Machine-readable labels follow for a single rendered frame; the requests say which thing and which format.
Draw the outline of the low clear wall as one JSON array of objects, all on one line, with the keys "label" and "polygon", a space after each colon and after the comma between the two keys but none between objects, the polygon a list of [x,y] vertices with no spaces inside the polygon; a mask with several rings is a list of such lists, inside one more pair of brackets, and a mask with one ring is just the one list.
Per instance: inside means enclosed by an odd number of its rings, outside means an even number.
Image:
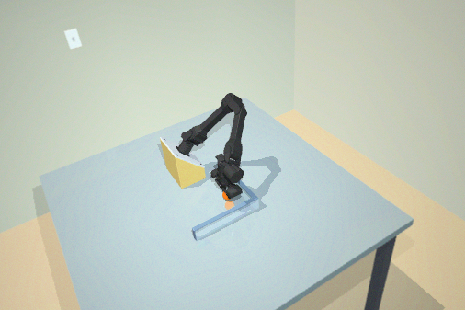
[{"label": "low clear wall", "polygon": [[[234,184],[239,185],[238,183],[234,183]],[[240,185],[239,185],[239,187],[243,190],[243,193],[241,195],[246,200],[249,200],[249,199],[252,198]],[[208,234],[210,234],[210,233],[224,227],[226,224],[229,224],[229,223],[231,223],[231,222],[245,216],[246,214],[248,214],[248,213],[250,213],[250,212],[252,212],[252,211],[254,211],[254,210],[258,209],[258,208],[259,208],[258,200],[253,201],[253,202],[245,205],[244,207],[223,216],[221,219],[200,228],[199,230],[195,231],[197,240],[201,239],[205,235],[208,235]]]}]

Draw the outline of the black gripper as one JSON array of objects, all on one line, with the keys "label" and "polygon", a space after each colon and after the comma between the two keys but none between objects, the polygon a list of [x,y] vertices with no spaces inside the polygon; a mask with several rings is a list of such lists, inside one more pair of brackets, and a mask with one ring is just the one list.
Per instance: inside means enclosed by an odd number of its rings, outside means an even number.
[{"label": "black gripper", "polygon": [[[227,179],[224,174],[221,174],[218,171],[218,168],[212,170],[210,175],[213,178],[216,178],[215,181],[219,185],[222,191],[225,192],[229,199],[232,199],[243,193],[243,190],[237,184],[232,184],[232,182]],[[226,189],[228,187],[228,189]]]}]

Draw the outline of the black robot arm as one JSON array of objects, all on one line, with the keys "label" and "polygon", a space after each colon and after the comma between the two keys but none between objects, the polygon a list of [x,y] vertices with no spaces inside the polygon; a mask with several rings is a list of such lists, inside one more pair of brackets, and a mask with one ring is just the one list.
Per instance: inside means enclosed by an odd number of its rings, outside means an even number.
[{"label": "black robot arm", "polygon": [[219,154],[215,158],[218,163],[218,171],[234,184],[239,182],[244,175],[239,166],[243,152],[241,139],[244,120],[247,115],[242,99],[235,94],[228,93],[221,101],[221,105],[200,125],[194,126],[187,132],[182,132],[181,138],[183,141],[178,147],[176,146],[176,149],[179,153],[190,156],[189,152],[192,147],[203,143],[207,139],[208,131],[231,112],[234,112],[234,118],[230,139],[224,147],[224,155]]}]

